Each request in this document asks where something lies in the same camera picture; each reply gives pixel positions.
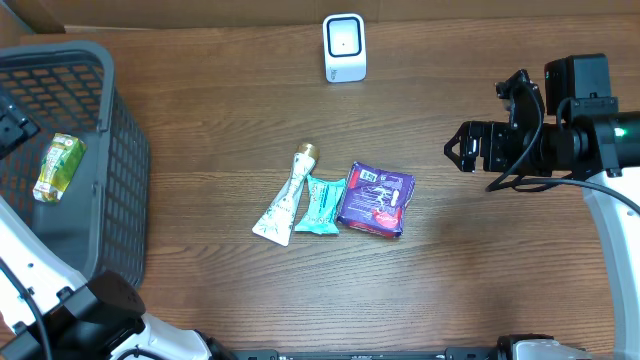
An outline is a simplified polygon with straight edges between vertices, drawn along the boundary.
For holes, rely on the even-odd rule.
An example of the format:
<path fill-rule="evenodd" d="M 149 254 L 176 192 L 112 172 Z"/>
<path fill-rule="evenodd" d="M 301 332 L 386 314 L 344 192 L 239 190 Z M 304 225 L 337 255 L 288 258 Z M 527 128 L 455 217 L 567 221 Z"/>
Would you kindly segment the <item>purple sanitary pad pack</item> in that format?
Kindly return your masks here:
<path fill-rule="evenodd" d="M 355 162 L 347 177 L 337 220 L 347 227 L 379 236 L 400 237 L 414 188 L 413 175 Z"/>

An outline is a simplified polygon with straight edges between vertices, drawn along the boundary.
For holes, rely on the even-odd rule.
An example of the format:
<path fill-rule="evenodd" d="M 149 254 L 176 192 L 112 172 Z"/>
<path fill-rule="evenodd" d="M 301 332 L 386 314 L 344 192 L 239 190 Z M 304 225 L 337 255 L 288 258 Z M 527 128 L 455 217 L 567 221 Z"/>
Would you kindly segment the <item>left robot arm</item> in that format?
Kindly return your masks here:
<path fill-rule="evenodd" d="M 150 315 L 136 290 L 105 271 L 86 280 L 1 204 L 1 313 L 15 338 L 4 359 L 231 359 L 217 340 Z"/>

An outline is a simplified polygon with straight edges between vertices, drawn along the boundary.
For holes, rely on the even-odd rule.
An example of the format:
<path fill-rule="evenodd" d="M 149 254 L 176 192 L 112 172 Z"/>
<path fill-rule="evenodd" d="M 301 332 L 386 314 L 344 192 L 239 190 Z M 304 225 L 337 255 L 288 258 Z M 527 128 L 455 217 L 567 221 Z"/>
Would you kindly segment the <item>white tube with gold cap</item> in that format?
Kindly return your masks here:
<path fill-rule="evenodd" d="M 304 183 L 318 158 L 319 149 L 316 146 L 302 143 L 297 147 L 287 181 L 252 227 L 255 235 L 280 246 L 289 245 Z"/>

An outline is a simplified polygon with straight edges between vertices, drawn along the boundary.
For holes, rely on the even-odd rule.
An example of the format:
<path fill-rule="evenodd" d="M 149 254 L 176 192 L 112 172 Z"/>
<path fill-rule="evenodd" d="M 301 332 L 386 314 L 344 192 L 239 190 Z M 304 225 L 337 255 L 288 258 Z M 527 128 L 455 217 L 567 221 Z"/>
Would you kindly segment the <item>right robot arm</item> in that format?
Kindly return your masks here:
<path fill-rule="evenodd" d="M 545 86 L 524 69 L 495 85 L 505 122 L 468 121 L 445 144 L 462 172 L 483 161 L 486 189 L 581 189 L 595 223 L 612 294 L 613 358 L 639 356 L 639 114 L 622 112 L 602 53 L 547 63 Z"/>

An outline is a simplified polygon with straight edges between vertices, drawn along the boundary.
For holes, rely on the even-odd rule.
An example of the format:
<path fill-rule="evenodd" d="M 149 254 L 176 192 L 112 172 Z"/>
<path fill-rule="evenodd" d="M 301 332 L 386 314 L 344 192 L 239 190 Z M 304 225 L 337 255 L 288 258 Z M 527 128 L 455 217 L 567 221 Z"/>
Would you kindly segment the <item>teal wet wipes pack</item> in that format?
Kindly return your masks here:
<path fill-rule="evenodd" d="M 326 181 L 308 175 L 307 185 L 308 209 L 294 230 L 316 235 L 338 235 L 336 213 L 346 189 L 346 180 Z"/>

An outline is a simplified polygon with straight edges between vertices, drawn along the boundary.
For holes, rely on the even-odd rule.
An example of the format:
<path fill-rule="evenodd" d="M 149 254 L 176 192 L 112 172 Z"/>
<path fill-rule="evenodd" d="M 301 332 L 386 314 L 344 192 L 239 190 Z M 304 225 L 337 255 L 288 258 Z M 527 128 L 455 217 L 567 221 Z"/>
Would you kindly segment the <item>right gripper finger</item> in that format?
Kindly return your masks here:
<path fill-rule="evenodd" d="M 464 122 L 456 134 L 445 144 L 445 150 L 452 150 L 460 144 L 464 150 L 479 150 L 484 133 L 484 123 L 480 121 Z"/>
<path fill-rule="evenodd" d="M 444 148 L 444 155 L 451 160 L 454 165 L 462 172 L 475 172 L 476 161 L 480 156 L 480 151 L 469 150 L 461 148 L 458 153 L 455 153 L 452 147 Z"/>

